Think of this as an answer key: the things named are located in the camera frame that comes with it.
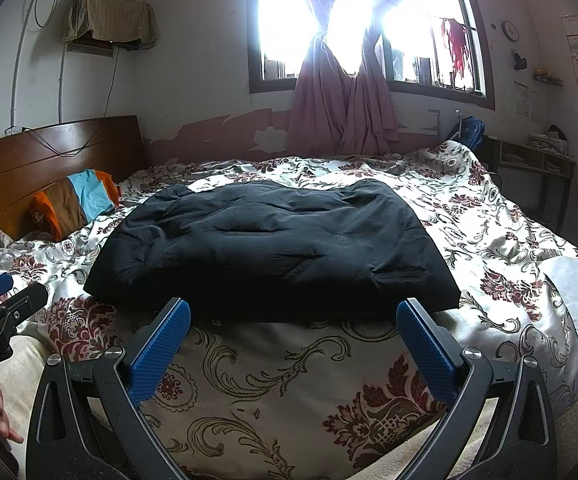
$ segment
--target black garment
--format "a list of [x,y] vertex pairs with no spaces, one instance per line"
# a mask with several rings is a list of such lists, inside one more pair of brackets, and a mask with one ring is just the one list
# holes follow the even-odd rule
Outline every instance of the black garment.
[[171,186],[118,225],[85,290],[120,309],[180,297],[193,319],[284,322],[393,319],[405,298],[436,312],[460,297],[415,213],[376,180]]

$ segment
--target black cable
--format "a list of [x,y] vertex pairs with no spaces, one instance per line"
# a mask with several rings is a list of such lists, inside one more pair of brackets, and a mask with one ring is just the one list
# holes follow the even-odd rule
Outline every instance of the black cable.
[[109,94],[106,97],[106,107],[104,108],[104,116],[100,120],[100,125],[98,126],[98,129],[92,134],[92,136],[90,136],[87,139],[87,141],[80,148],[78,148],[77,150],[69,150],[69,152],[61,153],[58,150],[56,150],[53,146],[51,146],[51,144],[48,141],[43,139],[40,136],[40,134],[38,134],[38,132],[36,132],[33,128],[26,128],[25,127],[25,128],[22,128],[22,131],[28,132],[29,136],[32,139],[35,139],[38,142],[40,142],[41,145],[43,145],[45,148],[47,148],[48,150],[53,152],[55,155],[58,155],[58,156],[77,156],[77,155],[80,155],[80,153],[82,153],[82,150],[84,150],[86,147],[88,147],[91,140],[93,140],[93,138],[96,136],[96,134],[100,131],[100,128],[102,128],[102,124],[104,123],[104,120],[106,119],[106,114],[109,111],[109,101],[111,100],[111,93],[114,91],[115,71],[118,68],[118,58],[119,57],[120,57],[120,48],[118,47],[118,53],[115,55],[114,75],[111,79],[111,88],[109,89]]
[[53,0],[53,5],[51,6],[51,12],[49,13],[49,17],[47,18],[47,21],[44,22],[44,25],[41,25],[40,21],[38,20],[38,0],[35,0],[34,18],[35,18],[35,23],[38,27],[45,28],[47,25],[49,25],[49,22],[51,21],[51,19],[53,18],[53,15],[55,13],[55,9],[56,9],[56,7],[58,7],[58,1],[59,0]]

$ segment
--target electrical outlet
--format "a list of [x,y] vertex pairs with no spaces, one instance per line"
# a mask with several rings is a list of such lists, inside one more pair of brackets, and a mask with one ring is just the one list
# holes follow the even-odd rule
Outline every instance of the electrical outlet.
[[5,130],[5,135],[9,136],[9,135],[21,134],[22,130],[23,130],[22,126],[14,126],[13,128],[7,128]]

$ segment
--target human hand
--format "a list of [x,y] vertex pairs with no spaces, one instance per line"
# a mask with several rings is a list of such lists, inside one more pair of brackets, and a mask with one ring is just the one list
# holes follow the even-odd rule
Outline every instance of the human hand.
[[8,438],[9,440],[16,442],[17,444],[22,444],[24,442],[24,438],[18,435],[8,423],[8,416],[5,413],[5,403],[2,396],[2,390],[0,390],[0,435],[4,438]]

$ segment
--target light blue fabric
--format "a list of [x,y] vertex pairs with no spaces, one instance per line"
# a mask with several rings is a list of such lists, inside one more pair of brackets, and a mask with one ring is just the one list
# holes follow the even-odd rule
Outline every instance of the light blue fabric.
[[114,208],[114,203],[109,199],[104,184],[98,180],[95,171],[80,171],[68,178],[73,184],[87,222],[93,222],[98,215]]

